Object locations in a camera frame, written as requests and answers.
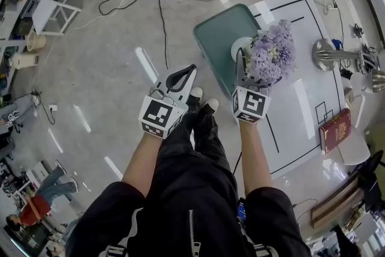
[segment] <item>white table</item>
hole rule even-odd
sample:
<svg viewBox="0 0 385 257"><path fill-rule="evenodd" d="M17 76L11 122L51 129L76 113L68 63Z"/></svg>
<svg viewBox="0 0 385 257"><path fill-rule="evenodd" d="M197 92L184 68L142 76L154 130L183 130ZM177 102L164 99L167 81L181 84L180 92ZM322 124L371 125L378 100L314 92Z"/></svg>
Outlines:
<svg viewBox="0 0 385 257"><path fill-rule="evenodd" d="M273 178L322 155L319 127L344 106L338 68L323 72L312 61L312 48L328 38L313 0L266 0L249 6L258 24L268 30L280 19L292 22L297 68L287 80L274 85L265 119L258 122Z"/></svg>

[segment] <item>white vase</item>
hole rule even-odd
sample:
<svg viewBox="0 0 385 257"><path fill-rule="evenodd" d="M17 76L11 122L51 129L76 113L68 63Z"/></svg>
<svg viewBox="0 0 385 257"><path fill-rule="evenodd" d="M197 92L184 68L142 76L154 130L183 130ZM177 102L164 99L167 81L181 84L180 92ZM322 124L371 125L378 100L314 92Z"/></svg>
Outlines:
<svg viewBox="0 0 385 257"><path fill-rule="evenodd" d="M238 52L238 49L242 48L246 54L250 53L251 41L253 41L253 38L250 37L241 37L235 40L231 46L231 57L234 62L236 62L236 53Z"/></svg>

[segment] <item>teal tray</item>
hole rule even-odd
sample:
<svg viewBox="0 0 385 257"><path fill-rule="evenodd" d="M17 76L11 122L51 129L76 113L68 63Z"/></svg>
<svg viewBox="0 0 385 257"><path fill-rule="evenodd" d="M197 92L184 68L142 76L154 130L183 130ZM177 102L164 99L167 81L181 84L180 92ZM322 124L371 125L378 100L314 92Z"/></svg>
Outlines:
<svg viewBox="0 0 385 257"><path fill-rule="evenodd" d="M225 94L231 98L235 83L235 62L231 47L241 37L253 37L260 29L244 4L236 4L194 28L194 37Z"/></svg>

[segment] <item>purple hydrangea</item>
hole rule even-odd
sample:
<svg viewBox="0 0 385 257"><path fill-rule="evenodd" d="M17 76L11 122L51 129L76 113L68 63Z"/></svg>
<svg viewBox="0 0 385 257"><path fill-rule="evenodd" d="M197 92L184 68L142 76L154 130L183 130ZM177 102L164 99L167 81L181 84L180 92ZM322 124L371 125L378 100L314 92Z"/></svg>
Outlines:
<svg viewBox="0 0 385 257"><path fill-rule="evenodd" d="M261 32L250 50L247 73L268 85L281 77L287 78L295 69L295 47L290 23L280 20Z"/></svg>

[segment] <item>red book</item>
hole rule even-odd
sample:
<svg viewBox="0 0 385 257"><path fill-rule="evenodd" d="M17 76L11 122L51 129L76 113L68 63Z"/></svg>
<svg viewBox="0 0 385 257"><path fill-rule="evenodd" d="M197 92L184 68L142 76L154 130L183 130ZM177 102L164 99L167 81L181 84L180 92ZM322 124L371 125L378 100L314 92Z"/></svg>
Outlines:
<svg viewBox="0 0 385 257"><path fill-rule="evenodd" d="M330 152L351 133L349 108L344 108L338 115L319 128L321 149L324 154Z"/></svg>

